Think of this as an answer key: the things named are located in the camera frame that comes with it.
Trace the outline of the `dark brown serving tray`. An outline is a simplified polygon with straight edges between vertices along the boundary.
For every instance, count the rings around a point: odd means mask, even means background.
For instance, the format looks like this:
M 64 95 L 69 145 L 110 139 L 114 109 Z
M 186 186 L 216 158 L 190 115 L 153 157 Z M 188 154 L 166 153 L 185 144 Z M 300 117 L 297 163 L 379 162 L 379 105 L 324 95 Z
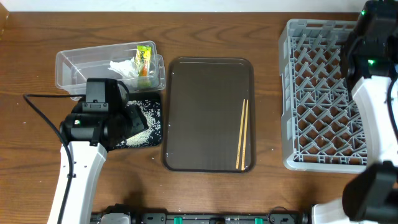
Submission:
M 245 168 L 236 169 L 243 99 L 249 100 Z M 244 58 L 170 63 L 162 163 L 177 172 L 244 174 L 256 164 L 254 69 Z

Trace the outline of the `white tissue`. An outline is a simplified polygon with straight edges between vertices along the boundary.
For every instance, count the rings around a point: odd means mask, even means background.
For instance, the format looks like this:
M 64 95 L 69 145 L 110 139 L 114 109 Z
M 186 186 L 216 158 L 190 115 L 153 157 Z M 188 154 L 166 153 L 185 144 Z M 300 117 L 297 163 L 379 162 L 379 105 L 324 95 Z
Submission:
M 122 62 L 110 61 L 108 70 L 120 74 L 123 78 L 137 78 L 139 76 L 134 57 Z

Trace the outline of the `black plastic tray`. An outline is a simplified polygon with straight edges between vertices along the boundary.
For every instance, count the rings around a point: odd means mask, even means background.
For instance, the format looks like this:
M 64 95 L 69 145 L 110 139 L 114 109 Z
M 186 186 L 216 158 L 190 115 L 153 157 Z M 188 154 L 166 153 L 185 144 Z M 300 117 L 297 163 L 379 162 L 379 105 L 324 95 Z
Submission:
M 151 147 L 161 142 L 162 108 L 158 93 L 126 95 L 111 91 L 86 94 L 60 126 L 67 143 L 87 142 L 112 151 Z

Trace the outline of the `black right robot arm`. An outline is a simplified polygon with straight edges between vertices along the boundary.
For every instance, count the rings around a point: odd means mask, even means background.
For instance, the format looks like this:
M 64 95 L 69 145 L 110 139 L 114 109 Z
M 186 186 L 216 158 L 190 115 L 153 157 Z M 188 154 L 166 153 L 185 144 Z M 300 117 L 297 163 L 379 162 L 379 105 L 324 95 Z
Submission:
M 359 109 L 367 167 L 305 223 L 397 223 L 397 1 L 366 1 L 340 53 Z

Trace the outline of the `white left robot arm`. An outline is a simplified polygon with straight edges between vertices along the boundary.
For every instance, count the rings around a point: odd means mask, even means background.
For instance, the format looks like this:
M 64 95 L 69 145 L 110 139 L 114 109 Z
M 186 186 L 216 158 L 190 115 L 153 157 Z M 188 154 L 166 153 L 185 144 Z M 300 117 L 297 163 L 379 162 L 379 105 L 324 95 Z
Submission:
M 129 90 L 110 78 L 90 78 L 86 93 L 60 125 L 60 174 L 49 223 L 89 223 L 98 178 L 109 151 L 147 129 Z

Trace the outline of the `wooden chopstick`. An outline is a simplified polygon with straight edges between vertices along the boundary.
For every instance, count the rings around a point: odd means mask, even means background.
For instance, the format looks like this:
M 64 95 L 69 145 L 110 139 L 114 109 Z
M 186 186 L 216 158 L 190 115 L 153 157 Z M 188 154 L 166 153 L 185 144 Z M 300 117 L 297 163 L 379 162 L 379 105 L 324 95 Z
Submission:
M 242 145 L 241 141 L 242 141 L 242 134 L 243 134 L 245 101 L 246 101 L 246 99 L 243 99 L 242 111 L 241 111 L 241 120 L 240 120 L 240 125 L 239 125 L 238 148 L 237 148 L 236 167 L 235 167 L 236 169 L 239 168 L 239 160 L 240 160 L 240 153 L 241 153 L 241 145 Z
M 242 160 L 241 160 L 241 170 L 245 168 L 245 158 L 246 158 L 246 139 L 247 139 L 247 129 L 248 129 L 248 111 L 249 111 L 249 100 L 245 100 L 244 107 L 244 126 L 243 126 L 243 147 L 242 147 Z

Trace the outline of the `grey dishwasher rack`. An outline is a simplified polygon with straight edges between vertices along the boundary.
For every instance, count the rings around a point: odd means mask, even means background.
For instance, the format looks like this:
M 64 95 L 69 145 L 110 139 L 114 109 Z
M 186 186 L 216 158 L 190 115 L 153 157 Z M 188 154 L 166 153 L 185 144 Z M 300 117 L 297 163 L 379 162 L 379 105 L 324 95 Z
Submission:
M 340 68 L 356 23 L 292 19 L 280 35 L 282 151 L 290 170 L 355 174 L 367 167 L 362 120 Z

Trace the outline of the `spilled white rice pile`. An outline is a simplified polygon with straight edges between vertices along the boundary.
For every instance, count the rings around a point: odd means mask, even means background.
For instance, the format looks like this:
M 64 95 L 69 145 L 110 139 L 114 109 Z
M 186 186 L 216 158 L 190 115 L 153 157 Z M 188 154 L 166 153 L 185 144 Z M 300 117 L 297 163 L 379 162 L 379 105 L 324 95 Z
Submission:
M 127 103 L 127 107 L 138 106 L 145 116 L 148 128 L 116 145 L 116 149 L 152 147 L 162 140 L 162 112 L 159 99 L 134 100 Z

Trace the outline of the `black rail with green clips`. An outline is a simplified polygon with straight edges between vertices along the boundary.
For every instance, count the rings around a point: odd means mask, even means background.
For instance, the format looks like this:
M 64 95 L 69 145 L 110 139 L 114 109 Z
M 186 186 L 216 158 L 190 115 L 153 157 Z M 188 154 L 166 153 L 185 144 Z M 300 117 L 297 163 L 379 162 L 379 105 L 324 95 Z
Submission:
M 266 213 L 173 213 L 165 209 L 134 209 L 115 204 L 102 212 L 92 213 L 90 223 L 126 224 L 310 224 L 310 215 L 274 207 Z

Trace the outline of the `clear plastic bin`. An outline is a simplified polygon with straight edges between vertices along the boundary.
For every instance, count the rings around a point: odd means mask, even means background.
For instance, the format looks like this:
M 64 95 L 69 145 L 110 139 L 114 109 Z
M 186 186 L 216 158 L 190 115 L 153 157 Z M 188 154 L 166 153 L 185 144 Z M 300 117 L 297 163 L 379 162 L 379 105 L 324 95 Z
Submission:
M 123 78 L 108 70 L 110 61 L 122 62 L 136 58 L 138 45 L 152 48 L 148 76 Z M 55 86 L 71 95 L 86 92 L 89 78 L 111 78 L 124 82 L 130 93 L 160 91 L 166 86 L 163 57 L 157 53 L 156 44 L 151 41 L 102 45 L 82 49 L 64 50 L 55 59 Z

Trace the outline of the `yellow green snack wrapper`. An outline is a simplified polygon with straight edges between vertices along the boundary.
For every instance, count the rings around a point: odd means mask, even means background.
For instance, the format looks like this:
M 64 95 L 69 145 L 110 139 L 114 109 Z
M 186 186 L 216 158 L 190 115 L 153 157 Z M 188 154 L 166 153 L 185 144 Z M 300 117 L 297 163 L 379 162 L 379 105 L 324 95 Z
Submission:
M 150 58 L 152 56 L 152 48 L 146 45 L 138 45 L 136 51 L 135 64 L 138 75 L 140 77 L 148 76 L 150 69 Z

